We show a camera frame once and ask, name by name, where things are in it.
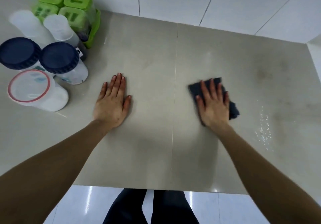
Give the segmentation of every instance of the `dark blue lid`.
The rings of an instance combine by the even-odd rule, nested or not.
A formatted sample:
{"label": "dark blue lid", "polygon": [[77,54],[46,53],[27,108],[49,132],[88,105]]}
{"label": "dark blue lid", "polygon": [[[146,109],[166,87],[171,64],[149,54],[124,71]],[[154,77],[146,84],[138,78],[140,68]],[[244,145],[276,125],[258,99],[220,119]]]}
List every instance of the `dark blue lid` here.
{"label": "dark blue lid", "polygon": [[9,69],[27,69],[39,60],[40,47],[25,37],[11,38],[0,45],[0,63]]}
{"label": "dark blue lid", "polygon": [[72,45],[66,42],[55,42],[42,49],[39,61],[48,72],[64,74],[77,66],[79,54]]}

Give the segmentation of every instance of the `white tiled floor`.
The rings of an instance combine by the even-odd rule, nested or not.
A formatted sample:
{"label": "white tiled floor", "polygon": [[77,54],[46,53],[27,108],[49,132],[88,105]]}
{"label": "white tiled floor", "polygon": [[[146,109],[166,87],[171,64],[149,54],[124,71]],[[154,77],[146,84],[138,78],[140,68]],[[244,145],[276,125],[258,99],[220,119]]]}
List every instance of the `white tiled floor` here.
{"label": "white tiled floor", "polygon": [[[73,185],[54,208],[45,224],[102,224],[121,188]],[[153,190],[148,190],[143,213],[150,224]],[[268,223],[248,195],[185,192],[200,224]]]}

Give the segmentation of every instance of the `cleaning cloth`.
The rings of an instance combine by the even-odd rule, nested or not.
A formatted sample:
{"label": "cleaning cloth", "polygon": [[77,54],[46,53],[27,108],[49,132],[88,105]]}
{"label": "cleaning cloth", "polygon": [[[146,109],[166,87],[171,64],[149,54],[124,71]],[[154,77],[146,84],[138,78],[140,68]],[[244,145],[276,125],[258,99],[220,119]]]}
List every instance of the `cleaning cloth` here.
{"label": "cleaning cloth", "polygon": [[[205,83],[205,85],[206,85],[208,90],[210,90],[210,81],[211,81],[211,79],[204,81],[204,83]],[[217,90],[218,84],[221,83],[221,82],[222,82],[222,78],[215,78],[214,79],[214,84],[215,84],[216,90]],[[205,104],[205,100],[204,100],[204,96],[203,96],[203,93],[202,93],[201,83],[200,82],[189,85],[188,89],[192,94],[192,97],[193,97],[193,100],[194,100],[195,104],[197,104],[196,103],[196,96],[197,95],[199,95],[203,99],[203,102]],[[225,100],[226,90],[225,90],[223,85],[222,85],[222,92],[223,92],[223,98]],[[234,102],[231,102],[231,100],[230,100],[230,116],[229,116],[229,119],[231,120],[231,119],[237,118],[239,115],[240,115],[240,113],[239,113],[239,110],[236,108],[236,104]]]}

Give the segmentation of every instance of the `hand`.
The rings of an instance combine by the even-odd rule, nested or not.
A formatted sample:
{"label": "hand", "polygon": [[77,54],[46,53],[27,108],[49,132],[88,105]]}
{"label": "hand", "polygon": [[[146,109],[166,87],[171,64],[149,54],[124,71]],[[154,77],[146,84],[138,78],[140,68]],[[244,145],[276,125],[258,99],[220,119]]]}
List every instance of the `hand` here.
{"label": "hand", "polygon": [[205,105],[202,98],[196,96],[200,117],[207,127],[218,134],[229,124],[229,94],[225,93],[225,102],[223,102],[222,84],[219,83],[216,91],[213,79],[210,81],[210,91],[206,88],[203,80],[201,80],[201,89]]}
{"label": "hand", "polygon": [[121,73],[114,75],[109,86],[104,82],[95,104],[93,117],[106,125],[106,130],[118,127],[128,114],[131,96],[124,102],[126,79]]}

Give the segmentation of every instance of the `black pants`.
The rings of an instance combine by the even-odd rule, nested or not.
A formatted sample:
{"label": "black pants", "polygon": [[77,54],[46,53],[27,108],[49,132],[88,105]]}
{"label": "black pants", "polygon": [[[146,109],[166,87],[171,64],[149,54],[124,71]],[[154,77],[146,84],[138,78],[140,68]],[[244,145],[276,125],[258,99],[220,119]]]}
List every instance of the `black pants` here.
{"label": "black pants", "polygon": [[[142,212],[146,189],[124,189],[111,205],[103,224],[147,224]],[[183,191],[154,191],[151,224],[199,224]]]}

